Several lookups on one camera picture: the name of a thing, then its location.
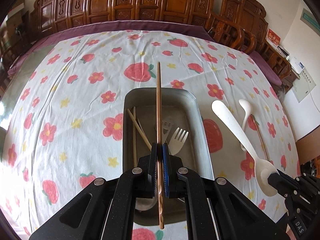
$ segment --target gray tray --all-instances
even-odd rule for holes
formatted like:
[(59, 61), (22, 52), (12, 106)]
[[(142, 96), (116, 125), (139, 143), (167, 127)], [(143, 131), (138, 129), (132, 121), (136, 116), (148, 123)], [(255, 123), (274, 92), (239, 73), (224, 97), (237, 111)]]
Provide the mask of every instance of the gray tray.
[[(156, 142), (156, 88), (137, 88), (127, 93), (124, 99), (123, 120), (123, 170), (134, 168), (132, 151), (132, 120), (127, 108), (136, 107), (136, 115), (152, 144)], [(189, 131), (188, 139), (176, 155), (182, 159), (184, 167), (196, 171), (201, 177), (213, 179), (210, 154), (204, 133), (204, 127), (195, 97), (182, 89), (162, 88), (162, 118), (170, 116), (173, 127), (167, 137), (170, 138), (177, 127)], [(137, 158), (150, 154), (150, 151), (137, 132)], [(158, 225), (158, 205), (147, 211), (135, 211), (134, 222), (143, 226)], [(164, 198), (164, 223), (176, 223), (186, 220), (185, 204), (176, 199)]]

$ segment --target white spoon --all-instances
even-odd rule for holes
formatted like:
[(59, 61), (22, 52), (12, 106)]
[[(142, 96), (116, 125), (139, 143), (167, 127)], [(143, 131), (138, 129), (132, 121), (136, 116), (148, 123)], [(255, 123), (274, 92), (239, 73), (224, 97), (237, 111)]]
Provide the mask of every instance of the white spoon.
[(248, 153), (254, 159), (254, 173), (262, 192), (272, 197), (277, 194), (277, 190), (268, 184), (268, 177), (272, 173), (278, 173), (277, 169), (268, 161), (258, 157), (249, 139), (241, 129), (237, 120), (231, 114), (226, 105), (219, 100), (212, 103), (212, 111), (220, 118), (221, 121), (229, 128), (229, 130), (237, 137), (242, 145), (247, 149)]
[[(242, 108), (245, 111), (245, 116), (242, 123), (242, 130), (244, 131), (244, 127), (245, 127), (245, 124), (247, 123), (248, 117), (252, 114), (252, 106), (247, 100), (244, 100), (244, 99), (239, 99), (239, 104), (242, 106)], [(241, 149), (243, 151), (246, 151), (246, 149), (242, 144), (241, 144)]]

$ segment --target wooden chopstick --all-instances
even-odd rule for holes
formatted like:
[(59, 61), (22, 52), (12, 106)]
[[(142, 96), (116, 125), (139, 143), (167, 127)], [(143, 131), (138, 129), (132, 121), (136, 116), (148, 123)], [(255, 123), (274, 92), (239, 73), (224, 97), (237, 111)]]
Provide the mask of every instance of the wooden chopstick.
[[(156, 115), (157, 115), (157, 146), (162, 146), (162, 105), (161, 105), (161, 72), (160, 62), (157, 65), (157, 87), (156, 87)], [(158, 151), (157, 156), (157, 187), (158, 187), (158, 209), (159, 209), (159, 227), (164, 229), (163, 220), (163, 165), (162, 156)]]
[(149, 150), (151, 151), (151, 144), (148, 141), (148, 138), (143, 134), (143, 132), (141, 131), (137, 121), (135, 120), (135, 118), (133, 117), (133, 114), (130, 112), (130, 110), (127, 108), (127, 112), (134, 124), (134, 126), (136, 127), (138, 133), (141, 135), (142, 139), (144, 140), (144, 142), (146, 143), (146, 145), (148, 146)]

